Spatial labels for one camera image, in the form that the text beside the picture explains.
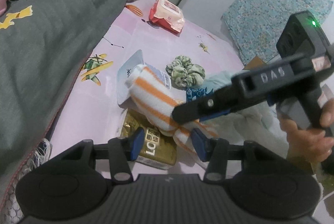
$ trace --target red and white wipes package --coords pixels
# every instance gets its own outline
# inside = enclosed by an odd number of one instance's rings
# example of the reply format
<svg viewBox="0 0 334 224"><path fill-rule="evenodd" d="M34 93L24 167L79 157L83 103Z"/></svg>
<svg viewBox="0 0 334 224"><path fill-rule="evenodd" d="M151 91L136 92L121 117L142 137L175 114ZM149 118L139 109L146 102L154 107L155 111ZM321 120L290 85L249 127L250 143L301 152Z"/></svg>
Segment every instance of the red and white wipes package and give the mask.
<svg viewBox="0 0 334 224"><path fill-rule="evenodd" d="M155 1L149 20L177 34L182 31L185 22L182 10L168 0Z"/></svg>

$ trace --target human hand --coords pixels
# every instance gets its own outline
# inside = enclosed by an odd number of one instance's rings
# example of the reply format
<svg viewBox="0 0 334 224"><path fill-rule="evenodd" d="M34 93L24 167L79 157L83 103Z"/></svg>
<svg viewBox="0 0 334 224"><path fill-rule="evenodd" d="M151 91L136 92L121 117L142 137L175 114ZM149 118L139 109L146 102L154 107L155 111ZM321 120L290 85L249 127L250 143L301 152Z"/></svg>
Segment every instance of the human hand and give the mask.
<svg viewBox="0 0 334 224"><path fill-rule="evenodd" d="M282 131L287 133L289 155L301 156L309 162L322 162L331 153L334 146L333 137L325 137L322 129L299 130L297 124L290 119L278 116ZM329 127L334 122L334 99L330 99L322 108L320 125Z"/></svg>

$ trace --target teal floral cloth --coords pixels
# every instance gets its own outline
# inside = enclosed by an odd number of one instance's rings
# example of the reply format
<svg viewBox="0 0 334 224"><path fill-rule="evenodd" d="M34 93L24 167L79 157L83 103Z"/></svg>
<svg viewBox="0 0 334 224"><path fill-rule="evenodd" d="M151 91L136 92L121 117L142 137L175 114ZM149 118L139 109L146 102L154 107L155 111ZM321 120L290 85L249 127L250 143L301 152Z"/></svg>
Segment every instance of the teal floral cloth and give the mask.
<svg viewBox="0 0 334 224"><path fill-rule="evenodd" d="M204 82L205 70L198 64L193 64L188 56L177 56L166 66L167 73L178 87L193 87Z"/></svg>
<svg viewBox="0 0 334 224"><path fill-rule="evenodd" d="M276 43L291 14L309 10L322 24L331 0L235 0L223 14L244 65L256 55L269 62L278 55Z"/></svg>

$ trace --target ribbed black surface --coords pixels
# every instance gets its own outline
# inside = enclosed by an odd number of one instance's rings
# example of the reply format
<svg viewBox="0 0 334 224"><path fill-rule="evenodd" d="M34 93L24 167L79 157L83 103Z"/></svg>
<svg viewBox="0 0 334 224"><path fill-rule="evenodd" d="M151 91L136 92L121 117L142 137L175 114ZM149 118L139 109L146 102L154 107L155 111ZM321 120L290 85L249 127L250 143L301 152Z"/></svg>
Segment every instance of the ribbed black surface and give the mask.
<svg viewBox="0 0 334 224"><path fill-rule="evenodd" d="M197 174L140 175L129 184L117 186L105 203L86 216L68 221L43 221L27 217L24 224L316 224L304 217L295 221L270 221L238 208L223 187L203 183Z"/></svg>

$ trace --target gold package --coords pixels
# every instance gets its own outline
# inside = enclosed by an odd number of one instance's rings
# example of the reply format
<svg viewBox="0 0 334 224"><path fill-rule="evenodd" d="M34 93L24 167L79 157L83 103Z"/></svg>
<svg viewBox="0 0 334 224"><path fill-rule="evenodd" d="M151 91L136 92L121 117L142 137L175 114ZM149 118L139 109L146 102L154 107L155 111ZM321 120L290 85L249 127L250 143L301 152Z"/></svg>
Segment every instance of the gold package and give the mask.
<svg viewBox="0 0 334 224"><path fill-rule="evenodd" d="M163 135L144 115L128 109L121 137L131 136L139 127L144 129L145 139L136 161L160 169L175 165L177 153L173 137Z"/></svg>

